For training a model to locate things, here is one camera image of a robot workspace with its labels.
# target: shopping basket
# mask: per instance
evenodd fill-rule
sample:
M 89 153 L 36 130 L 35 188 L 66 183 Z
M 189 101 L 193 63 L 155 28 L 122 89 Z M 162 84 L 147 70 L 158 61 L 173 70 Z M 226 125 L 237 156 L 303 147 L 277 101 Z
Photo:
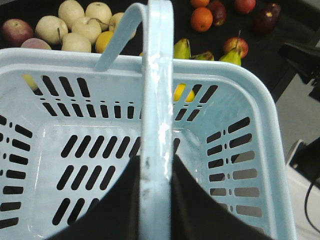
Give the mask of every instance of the shopping basket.
M 141 20 L 143 57 L 119 55 Z M 166 0 L 130 6 L 102 55 L 0 51 L 1 239 L 42 239 L 72 224 L 136 155 L 140 238 L 168 239 L 173 154 L 240 220 L 296 238 L 268 90 L 239 66 L 172 60 L 172 52 Z

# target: green pear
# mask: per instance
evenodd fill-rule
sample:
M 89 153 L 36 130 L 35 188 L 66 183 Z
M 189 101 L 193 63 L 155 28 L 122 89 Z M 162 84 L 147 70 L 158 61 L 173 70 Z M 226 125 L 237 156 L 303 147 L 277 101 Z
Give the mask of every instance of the green pear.
M 173 46 L 173 58 L 190 59 L 190 57 L 191 57 L 190 42 L 187 38 L 182 38 Z
M 210 51 L 205 51 L 201 54 L 193 55 L 190 57 L 193 60 L 206 60 L 206 61 L 214 61 L 215 57 Z
M 241 66 L 241 49 L 235 47 L 231 49 L 227 54 L 223 55 L 219 61 L 232 63 Z

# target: lemon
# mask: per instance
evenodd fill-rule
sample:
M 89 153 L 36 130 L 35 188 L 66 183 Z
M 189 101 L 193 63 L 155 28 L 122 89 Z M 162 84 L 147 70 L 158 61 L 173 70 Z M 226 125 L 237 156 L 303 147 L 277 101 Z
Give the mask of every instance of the lemon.
M 104 31 L 100 33 L 95 41 L 95 52 L 98 54 L 102 54 L 107 45 L 109 44 L 114 33 L 112 31 Z
M 29 74 L 23 74 L 23 79 L 25 80 L 26 84 L 32 89 L 32 91 L 38 89 L 38 85 L 36 84 L 34 78 Z
M 186 84 L 185 83 L 180 83 L 178 85 L 178 87 L 176 88 L 174 95 L 173 95 L 173 101 L 179 101 L 181 98 L 182 93 L 184 92 L 186 88 Z M 191 103 L 193 100 L 195 99 L 195 92 L 193 90 L 191 90 L 191 92 L 189 93 L 188 97 L 186 98 L 185 102 L 186 103 Z

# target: basket handle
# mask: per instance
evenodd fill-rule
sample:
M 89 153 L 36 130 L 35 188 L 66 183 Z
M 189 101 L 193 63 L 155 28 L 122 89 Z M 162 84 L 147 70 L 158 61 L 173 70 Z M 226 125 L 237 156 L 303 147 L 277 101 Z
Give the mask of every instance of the basket handle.
M 172 177 L 173 8 L 169 0 L 132 4 L 95 69 L 106 71 L 143 24 L 139 239 L 169 240 Z

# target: pear stem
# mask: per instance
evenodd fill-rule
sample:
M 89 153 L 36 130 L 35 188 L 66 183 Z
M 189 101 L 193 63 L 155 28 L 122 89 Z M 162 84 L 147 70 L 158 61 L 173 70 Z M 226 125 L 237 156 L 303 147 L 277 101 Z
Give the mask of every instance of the pear stem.
M 86 24 L 88 24 L 91 20 L 96 20 L 98 23 L 100 23 L 100 24 L 103 24 L 103 25 L 108 25 L 108 26 L 113 26 L 113 27 L 115 27 L 115 25 L 114 24 L 108 24 L 108 23 L 105 23 L 105 22 L 103 22 L 103 21 L 101 21 L 99 18 L 96 18 L 96 17 L 91 17 L 87 22 L 86 22 Z
M 60 44 L 62 45 L 62 39 L 61 39 L 61 34 L 60 34 L 60 28 L 58 27 L 58 28 L 56 29 L 56 31 L 58 32 L 58 38 L 59 38 Z
M 238 37 L 236 39 L 235 48 L 238 46 L 239 39 L 240 39 L 240 34 L 241 34 L 241 30 L 239 30 L 239 32 L 238 32 Z

